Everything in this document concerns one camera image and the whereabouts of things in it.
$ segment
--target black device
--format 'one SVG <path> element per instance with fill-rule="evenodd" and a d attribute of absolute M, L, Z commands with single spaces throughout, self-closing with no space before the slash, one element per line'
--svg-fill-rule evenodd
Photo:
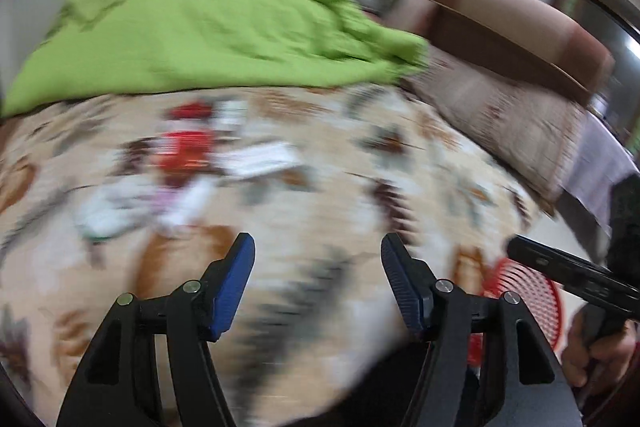
<path fill-rule="evenodd" d="M 402 427 L 457 425 L 471 333 L 484 334 L 473 426 L 582 425 L 558 359 L 517 293 L 492 299 L 437 280 L 395 233 L 382 240 L 382 264 L 406 327 L 430 342 Z"/>
<path fill-rule="evenodd" d="M 627 319 L 640 321 L 640 175 L 632 174 L 612 188 L 609 224 L 608 269 L 522 236 L 512 238 L 507 246 L 510 259 L 543 273 L 587 302 L 582 311 L 587 347 L 622 331 Z M 594 360 L 588 366 L 589 383 L 577 394 L 580 408 L 603 369 Z"/>
<path fill-rule="evenodd" d="M 119 296 L 82 357 L 57 426 L 161 426 L 153 339 L 164 334 L 182 425 L 234 427 L 207 343 L 230 327 L 254 256 L 253 239 L 242 233 L 225 259 L 170 295 Z M 558 360 L 517 294 L 467 295 L 412 259 L 395 233 L 382 240 L 381 256 L 407 327 L 430 343 L 403 427 L 456 425 L 469 335 L 479 332 L 485 359 L 475 426 L 581 425 Z M 1 386 L 2 425 L 42 427 L 0 368 Z"/>

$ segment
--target brown pillow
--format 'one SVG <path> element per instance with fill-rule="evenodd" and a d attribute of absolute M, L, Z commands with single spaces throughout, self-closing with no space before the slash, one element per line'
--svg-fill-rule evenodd
<path fill-rule="evenodd" d="M 438 8 L 431 0 L 397 0 L 382 17 L 382 25 L 426 37 Z"/>
<path fill-rule="evenodd" d="M 362 13 L 364 13 L 364 15 L 369 17 L 373 22 L 375 22 L 377 24 L 382 24 L 382 19 L 380 17 L 378 17 L 375 13 L 370 13 L 370 12 L 368 12 L 366 10 L 362 10 Z"/>
<path fill-rule="evenodd" d="M 434 46 L 429 68 L 410 80 L 453 127 L 508 163 L 544 200 L 558 199 L 578 150 L 584 117 L 578 103 Z"/>

